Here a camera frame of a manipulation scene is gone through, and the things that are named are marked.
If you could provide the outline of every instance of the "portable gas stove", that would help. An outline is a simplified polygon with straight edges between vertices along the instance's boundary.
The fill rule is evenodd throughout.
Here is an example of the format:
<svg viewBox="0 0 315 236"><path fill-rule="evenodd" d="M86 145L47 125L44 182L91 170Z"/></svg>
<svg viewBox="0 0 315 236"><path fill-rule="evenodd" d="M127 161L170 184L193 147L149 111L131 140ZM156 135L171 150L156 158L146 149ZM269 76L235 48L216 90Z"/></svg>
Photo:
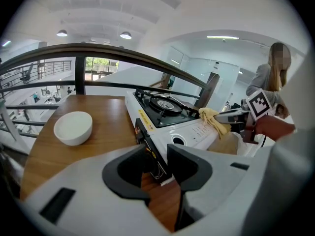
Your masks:
<svg viewBox="0 0 315 236"><path fill-rule="evenodd" d="M217 131L192 109L169 95L142 90L127 92L128 109L137 143L146 144L154 169L151 175L162 185L174 177L167 167L167 145L182 144L206 150L217 138Z"/></svg>

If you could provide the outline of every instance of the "yellow towel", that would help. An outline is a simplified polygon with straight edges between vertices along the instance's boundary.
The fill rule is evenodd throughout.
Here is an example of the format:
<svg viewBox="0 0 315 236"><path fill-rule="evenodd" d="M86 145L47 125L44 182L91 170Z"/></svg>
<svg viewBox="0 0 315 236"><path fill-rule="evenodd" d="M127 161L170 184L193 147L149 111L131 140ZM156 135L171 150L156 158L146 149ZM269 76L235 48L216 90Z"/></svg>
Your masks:
<svg viewBox="0 0 315 236"><path fill-rule="evenodd" d="M199 109L200 118L204 120L204 123L208 123L209 125L213 126L216 131L219 133L219 138L225 135L227 132L231 131L230 124L222 124L219 123L214 116L218 115L219 113L215 110L210 108L201 108Z"/></svg>

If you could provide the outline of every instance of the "wooden table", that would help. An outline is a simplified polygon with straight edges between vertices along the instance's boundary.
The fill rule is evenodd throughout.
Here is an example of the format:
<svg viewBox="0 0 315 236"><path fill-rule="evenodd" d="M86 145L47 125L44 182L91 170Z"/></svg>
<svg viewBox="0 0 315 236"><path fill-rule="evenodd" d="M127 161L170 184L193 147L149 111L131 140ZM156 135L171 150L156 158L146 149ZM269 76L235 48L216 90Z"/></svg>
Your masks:
<svg viewBox="0 0 315 236"><path fill-rule="evenodd" d="M85 143L70 147L55 137L53 128L61 116L73 111L89 113L93 118L93 130ZM24 200L75 161L135 144L134 128L124 97L71 95L57 108L35 141L25 165L20 198ZM143 174L141 188L151 196L149 209L152 214L173 232L180 200L177 182L161 187L150 174Z"/></svg>

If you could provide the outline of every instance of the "tube light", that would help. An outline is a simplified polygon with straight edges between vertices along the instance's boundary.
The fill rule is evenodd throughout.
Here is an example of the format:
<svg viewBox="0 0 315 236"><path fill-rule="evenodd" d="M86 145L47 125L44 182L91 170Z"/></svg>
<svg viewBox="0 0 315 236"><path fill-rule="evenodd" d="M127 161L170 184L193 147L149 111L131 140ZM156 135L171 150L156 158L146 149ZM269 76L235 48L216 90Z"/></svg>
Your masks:
<svg viewBox="0 0 315 236"><path fill-rule="evenodd" d="M6 46L11 43L11 40L6 41L2 46Z"/></svg>
<svg viewBox="0 0 315 236"><path fill-rule="evenodd" d="M179 64L177 61L175 61L175 60L173 60L173 59L171 59L171 61L175 62L176 64Z"/></svg>
<svg viewBox="0 0 315 236"><path fill-rule="evenodd" d="M207 38L240 39L239 37L232 36L207 36Z"/></svg>

